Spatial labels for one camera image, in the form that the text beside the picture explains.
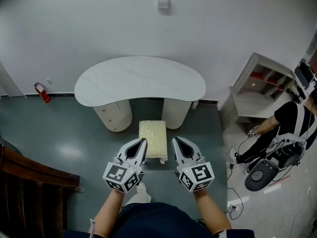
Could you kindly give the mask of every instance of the fire extinguisher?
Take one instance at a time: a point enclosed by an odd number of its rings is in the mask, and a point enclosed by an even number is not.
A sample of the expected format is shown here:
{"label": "fire extinguisher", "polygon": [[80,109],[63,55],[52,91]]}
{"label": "fire extinguisher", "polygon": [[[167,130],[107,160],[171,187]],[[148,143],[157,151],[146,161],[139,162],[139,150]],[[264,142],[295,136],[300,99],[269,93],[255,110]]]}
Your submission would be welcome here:
{"label": "fire extinguisher", "polygon": [[37,93],[43,99],[43,101],[45,101],[46,103],[50,102],[51,98],[48,96],[48,94],[46,93],[46,91],[44,90],[42,85],[40,85],[38,82],[36,82],[34,87],[35,87],[35,90],[37,91]]}

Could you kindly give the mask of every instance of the white kidney-shaped table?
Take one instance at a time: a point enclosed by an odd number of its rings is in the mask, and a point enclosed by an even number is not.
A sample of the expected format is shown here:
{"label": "white kidney-shaped table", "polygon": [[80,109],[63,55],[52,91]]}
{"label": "white kidney-shaped table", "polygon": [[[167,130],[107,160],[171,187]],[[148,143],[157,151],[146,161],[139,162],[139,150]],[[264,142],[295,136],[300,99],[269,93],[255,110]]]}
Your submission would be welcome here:
{"label": "white kidney-shaped table", "polygon": [[129,99],[164,98],[162,120],[179,128],[192,101],[201,99],[206,84],[198,72],[178,62],[155,57],[123,57],[86,70],[75,85],[77,101],[93,107],[114,132],[132,122]]}

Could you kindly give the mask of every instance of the cylindrical table leg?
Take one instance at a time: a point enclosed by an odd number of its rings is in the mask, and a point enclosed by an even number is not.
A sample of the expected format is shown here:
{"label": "cylindrical table leg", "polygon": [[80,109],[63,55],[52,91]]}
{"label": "cylindrical table leg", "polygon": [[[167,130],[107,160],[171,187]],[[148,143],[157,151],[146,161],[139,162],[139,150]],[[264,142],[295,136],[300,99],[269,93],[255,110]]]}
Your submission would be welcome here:
{"label": "cylindrical table leg", "polygon": [[133,116],[129,100],[94,107],[94,110],[107,129],[113,132],[125,130],[132,122]]}
{"label": "cylindrical table leg", "polygon": [[162,120],[166,121],[166,128],[178,129],[187,115],[192,102],[165,98]]}

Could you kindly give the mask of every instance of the table top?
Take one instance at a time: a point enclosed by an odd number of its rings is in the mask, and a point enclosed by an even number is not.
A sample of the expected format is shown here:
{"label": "table top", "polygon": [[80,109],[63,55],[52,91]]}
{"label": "table top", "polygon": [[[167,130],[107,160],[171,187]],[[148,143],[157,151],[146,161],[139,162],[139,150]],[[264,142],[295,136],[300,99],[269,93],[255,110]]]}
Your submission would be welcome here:
{"label": "table top", "polygon": [[75,85],[77,101],[88,107],[150,97],[196,101],[205,92],[205,81],[198,72],[155,57],[103,61],[86,70]]}
{"label": "table top", "polygon": [[284,92],[276,100],[268,100],[263,94],[250,90],[242,90],[236,94],[230,88],[233,96],[238,116],[253,117],[253,118],[269,118],[274,115],[274,112],[283,106],[285,103],[292,101],[291,96]]}

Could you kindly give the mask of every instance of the white sneaker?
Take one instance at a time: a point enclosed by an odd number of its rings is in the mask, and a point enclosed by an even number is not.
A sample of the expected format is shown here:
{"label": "white sneaker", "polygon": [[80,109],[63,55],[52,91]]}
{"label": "white sneaker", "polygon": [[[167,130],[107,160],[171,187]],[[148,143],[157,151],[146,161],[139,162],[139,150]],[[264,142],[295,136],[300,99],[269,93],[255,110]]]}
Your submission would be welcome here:
{"label": "white sneaker", "polygon": [[145,184],[143,182],[140,182],[137,186],[137,192],[138,193],[147,193],[147,188],[145,187]]}
{"label": "white sneaker", "polygon": [[239,154],[237,153],[235,148],[231,148],[230,157],[232,158],[233,164],[235,164],[236,166],[240,164],[240,163],[237,163],[237,158],[239,157]]}

